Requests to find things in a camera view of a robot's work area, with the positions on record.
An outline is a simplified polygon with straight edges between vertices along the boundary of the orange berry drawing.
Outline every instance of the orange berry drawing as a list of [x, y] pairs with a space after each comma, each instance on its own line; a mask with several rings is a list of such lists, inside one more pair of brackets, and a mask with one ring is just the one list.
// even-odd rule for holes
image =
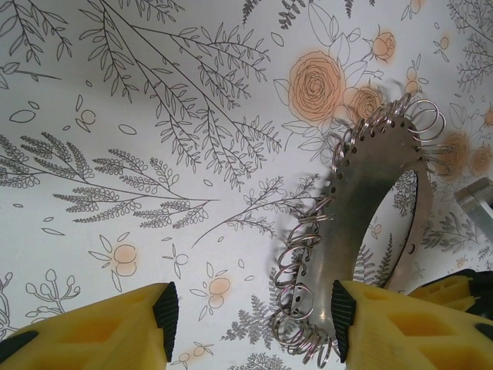
[[[119, 244], [123, 242], [129, 234], [130, 232], [120, 235], [117, 238], [116, 243]], [[113, 248], [106, 237], [99, 235], [99, 239], [105, 253], [90, 251], [89, 254], [96, 260], [104, 262], [102, 268], [110, 267], [113, 285], [115, 285], [116, 290], [121, 293], [122, 282], [120, 281], [120, 278], [127, 278], [137, 272], [137, 250], [131, 244], [120, 244]]]

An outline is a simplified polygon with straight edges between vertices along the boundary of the orange watercolor spot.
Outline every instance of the orange watercolor spot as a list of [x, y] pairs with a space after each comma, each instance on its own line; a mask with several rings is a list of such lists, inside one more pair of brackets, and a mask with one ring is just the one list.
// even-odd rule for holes
[[120, 264], [128, 264], [137, 258], [137, 251], [134, 246], [123, 244], [115, 249], [113, 257]]
[[396, 42], [391, 30], [380, 29], [371, 50], [378, 61], [391, 63], [394, 59]]

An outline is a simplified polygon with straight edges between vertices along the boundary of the floral wallpaper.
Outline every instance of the floral wallpaper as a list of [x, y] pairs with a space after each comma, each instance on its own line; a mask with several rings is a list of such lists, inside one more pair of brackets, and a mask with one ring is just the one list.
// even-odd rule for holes
[[[175, 281], [171, 369], [301, 368], [269, 327], [275, 258], [338, 138], [403, 93], [454, 150], [402, 291], [493, 268], [454, 201], [491, 176], [491, 0], [0, 0], [0, 49], [0, 340]], [[382, 202], [355, 279], [388, 279], [416, 186]]]

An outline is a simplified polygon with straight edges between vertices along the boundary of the black rubber pad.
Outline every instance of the black rubber pad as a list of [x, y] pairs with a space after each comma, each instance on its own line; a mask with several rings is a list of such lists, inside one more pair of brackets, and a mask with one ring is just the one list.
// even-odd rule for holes
[[338, 280], [334, 282], [330, 309], [334, 327], [336, 328], [340, 362], [345, 362], [349, 352], [349, 327], [354, 323], [356, 314], [356, 301]]
[[168, 284], [164, 292], [153, 305], [154, 319], [164, 333], [164, 352], [166, 360], [171, 362], [175, 347], [176, 326], [178, 325], [178, 295], [175, 283]]
[[19, 349], [27, 345], [32, 339], [36, 338], [36, 336], [38, 336], [38, 332], [32, 330], [0, 341], [0, 364], [14, 355]]
[[493, 325], [479, 323], [475, 325], [476, 329], [482, 334], [486, 335], [491, 341], [493, 341]]

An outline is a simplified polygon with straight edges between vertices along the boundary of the rose illustration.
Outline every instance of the rose illustration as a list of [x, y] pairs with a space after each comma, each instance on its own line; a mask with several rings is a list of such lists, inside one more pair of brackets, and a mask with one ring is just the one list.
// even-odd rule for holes
[[343, 69], [322, 52], [302, 56], [291, 69], [290, 83], [291, 112], [312, 123], [331, 118], [346, 89]]
[[471, 173], [477, 177], [488, 172], [491, 164], [491, 147], [482, 146], [474, 151], [471, 158], [470, 168]]
[[395, 51], [395, 38], [390, 32], [379, 33], [377, 38], [373, 41], [371, 50], [375, 58], [388, 61]]
[[378, 92], [371, 87], [361, 89], [347, 89], [344, 93], [344, 105], [347, 117], [356, 123], [360, 118], [368, 119], [373, 112], [382, 105]]
[[[452, 150], [449, 153], [442, 153], [438, 159], [450, 167], [450, 173], [445, 177], [447, 180], [457, 179], [468, 162], [469, 139], [463, 133], [452, 133], [445, 141], [444, 145], [450, 146]], [[447, 173], [448, 169], [439, 166], [442, 173]]]

